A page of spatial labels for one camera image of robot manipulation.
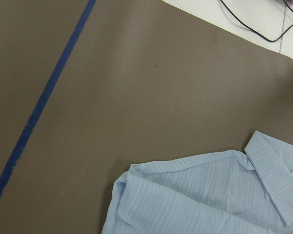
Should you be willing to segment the light blue button-up shirt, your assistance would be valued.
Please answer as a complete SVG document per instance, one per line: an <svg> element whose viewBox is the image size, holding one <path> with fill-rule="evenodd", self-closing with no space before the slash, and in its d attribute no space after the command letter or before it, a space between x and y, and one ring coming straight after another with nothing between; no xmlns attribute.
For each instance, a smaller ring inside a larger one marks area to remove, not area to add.
<svg viewBox="0 0 293 234"><path fill-rule="evenodd" d="M293 234L293 145L254 132L228 150L133 164L104 234Z"/></svg>

